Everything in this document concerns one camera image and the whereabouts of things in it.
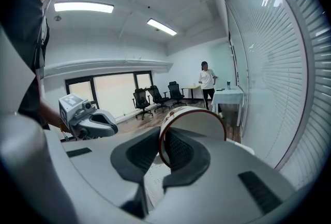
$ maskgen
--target floor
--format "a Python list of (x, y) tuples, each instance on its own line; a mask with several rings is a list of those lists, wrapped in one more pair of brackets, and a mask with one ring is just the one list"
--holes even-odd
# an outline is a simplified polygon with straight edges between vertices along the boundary
[[(191, 103), (190, 100), (184, 100), (184, 102), (187, 103), (188, 106), (204, 108), (203, 100), (198, 100), (197, 103), (194, 104)], [(167, 105), (172, 105), (172, 101), (168, 101)], [(208, 107), (209, 109), (212, 109), (211, 101), (208, 102)], [(236, 126), (238, 117), (238, 106), (235, 104), (222, 104), (221, 107), (224, 116), (223, 120), (227, 129), (227, 138), (241, 143), (240, 128)], [(117, 124), (118, 133), (128, 133), (148, 127), (160, 126), (167, 113), (168, 110), (165, 109), (162, 113), (162, 109), (160, 108), (156, 110), (156, 113), (154, 113), (153, 111), (154, 117), (152, 117), (151, 115), (145, 115), (144, 120), (141, 120), (141, 115), (138, 116), (138, 119), (132, 117), (126, 121)]]

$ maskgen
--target window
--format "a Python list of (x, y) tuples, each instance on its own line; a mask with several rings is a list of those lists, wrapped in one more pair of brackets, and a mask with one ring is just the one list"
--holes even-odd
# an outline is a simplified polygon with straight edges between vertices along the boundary
[[(150, 71), (116, 73), (66, 80), (67, 94), (75, 93), (91, 101), (98, 109), (109, 111), (115, 118), (136, 111), (132, 99), (135, 89), (153, 85)], [(151, 104), (153, 98), (146, 91)]]

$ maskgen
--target mug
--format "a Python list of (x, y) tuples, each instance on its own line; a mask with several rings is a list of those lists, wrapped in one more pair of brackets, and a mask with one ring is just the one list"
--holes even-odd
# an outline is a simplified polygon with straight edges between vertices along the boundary
[(218, 114), (198, 107), (177, 107), (164, 118), (159, 136), (159, 156), (168, 167), (170, 167), (170, 162), (164, 149), (164, 141), (166, 140), (166, 132), (170, 127), (192, 131), (224, 141), (227, 140), (224, 122)]

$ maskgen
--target ceiling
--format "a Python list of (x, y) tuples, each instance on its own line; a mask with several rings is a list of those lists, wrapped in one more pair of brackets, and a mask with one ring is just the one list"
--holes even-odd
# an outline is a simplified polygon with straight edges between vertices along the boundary
[[(56, 13), (55, 2), (90, 1), (114, 5), (112, 13), (89, 11), (64, 11)], [(201, 23), (215, 25), (219, 20), (216, 0), (53, 0), (47, 11), (51, 29), (97, 29), (115, 33), (138, 35), (168, 44), (174, 38), (185, 37), (192, 28)], [(147, 24), (153, 18), (174, 29), (174, 37)]]

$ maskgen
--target table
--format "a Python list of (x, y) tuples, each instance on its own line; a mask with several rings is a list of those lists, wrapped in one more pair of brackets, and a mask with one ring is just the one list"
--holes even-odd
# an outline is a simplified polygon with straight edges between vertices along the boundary
[(240, 116), (242, 114), (244, 92), (238, 86), (231, 87), (231, 89), (225, 89), (224, 91), (215, 91), (212, 106), (213, 112), (218, 113), (218, 104), (238, 104), (238, 119), (237, 127), (240, 124)]
[(192, 86), (189, 86), (189, 87), (186, 87), (186, 88), (182, 88), (182, 89), (191, 90), (191, 100), (192, 100), (192, 103), (195, 103), (194, 96), (193, 96), (193, 90), (194, 89), (198, 89), (198, 88), (200, 88), (200, 85), (196, 85), (196, 86), (192, 85)]

